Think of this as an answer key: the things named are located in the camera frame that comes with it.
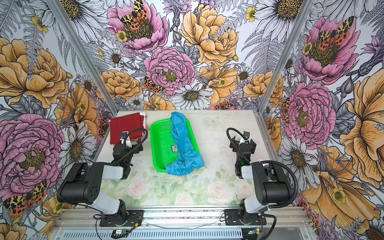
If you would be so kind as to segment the green plastic basket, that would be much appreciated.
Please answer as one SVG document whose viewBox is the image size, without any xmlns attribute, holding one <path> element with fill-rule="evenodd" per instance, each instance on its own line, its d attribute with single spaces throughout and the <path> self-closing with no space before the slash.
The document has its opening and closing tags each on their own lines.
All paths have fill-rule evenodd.
<svg viewBox="0 0 384 240">
<path fill-rule="evenodd" d="M 175 145 L 172 132 L 172 123 L 170 118 L 156 121 L 150 127 L 151 148 L 153 156 L 153 165 L 158 172 L 167 173 L 166 166 L 174 162 L 178 157 L 178 152 L 172 152 L 172 145 Z M 200 153 L 196 138 L 192 127 L 190 130 L 190 138 L 193 140 L 194 148 Z"/>
</svg>

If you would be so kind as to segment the blue t-shirt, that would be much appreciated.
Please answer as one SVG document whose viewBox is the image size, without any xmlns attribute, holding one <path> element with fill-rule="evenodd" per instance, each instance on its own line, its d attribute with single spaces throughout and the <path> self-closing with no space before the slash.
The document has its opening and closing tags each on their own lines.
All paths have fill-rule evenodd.
<svg viewBox="0 0 384 240">
<path fill-rule="evenodd" d="M 179 112 L 173 112 L 170 120 L 172 137 L 178 149 L 178 157 L 166 166 L 167 174 L 185 176 L 204 167 L 203 157 L 195 150 L 193 140 L 190 138 L 189 128 L 191 126 L 188 124 L 186 116 Z"/>
</svg>

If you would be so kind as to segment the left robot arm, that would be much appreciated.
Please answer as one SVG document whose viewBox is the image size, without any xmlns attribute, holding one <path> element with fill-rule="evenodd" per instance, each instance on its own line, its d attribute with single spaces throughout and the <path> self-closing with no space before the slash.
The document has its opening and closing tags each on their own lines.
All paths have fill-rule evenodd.
<svg viewBox="0 0 384 240">
<path fill-rule="evenodd" d="M 119 143 L 113 149 L 114 159 L 110 163 L 74 164 L 57 190 L 58 201 L 87 206 L 100 212 L 103 215 L 103 227 L 124 225 L 128 220 L 125 202 L 103 192 L 101 183 L 103 180 L 127 179 L 133 166 L 133 155 L 142 150 L 142 143 L 130 148 Z"/>
</svg>

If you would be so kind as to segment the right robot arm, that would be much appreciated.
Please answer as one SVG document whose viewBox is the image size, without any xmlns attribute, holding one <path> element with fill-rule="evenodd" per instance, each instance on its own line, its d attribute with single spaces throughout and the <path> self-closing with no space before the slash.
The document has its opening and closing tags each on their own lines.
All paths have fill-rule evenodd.
<svg viewBox="0 0 384 240">
<path fill-rule="evenodd" d="M 263 225 L 262 214 L 271 209 L 284 208 L 297 197 L 299 186 L 295 174 L 277 161 L 251 162 L 255 152 L 253 141 L 230 139 L 236 153 L 235 174 L 240 179 L 252 180 L 255 193 L 242 198 L 236 213 L 225 211 L 227 225 Z"/>
</svg>

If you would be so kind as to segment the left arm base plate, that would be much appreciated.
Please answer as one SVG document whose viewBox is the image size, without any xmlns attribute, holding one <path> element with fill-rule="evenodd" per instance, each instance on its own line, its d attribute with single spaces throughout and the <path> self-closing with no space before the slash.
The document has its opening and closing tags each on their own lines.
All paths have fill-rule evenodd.
<svg viewBox="0 0 384 240">
<path fill-rule="evenodd" d="M 143 219 L 143 210 L 126 210 L 115 215 L 106 215 L 100 221 L 100 227 L 134 227 L 140 226 Z"/>
</svg>

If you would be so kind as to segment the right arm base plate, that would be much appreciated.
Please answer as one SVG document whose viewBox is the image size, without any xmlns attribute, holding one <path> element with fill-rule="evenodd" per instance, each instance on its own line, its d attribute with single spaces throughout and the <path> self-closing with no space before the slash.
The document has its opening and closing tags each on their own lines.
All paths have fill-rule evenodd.
<svg viewBox="0 0 384 240">
<path fill-rule="evenodd" d="M 264 226 L 266 218 L 258 214 L 241 212 L 239 209 L 225 209 L 224 222 L 226 226 Z"/>
</svg>

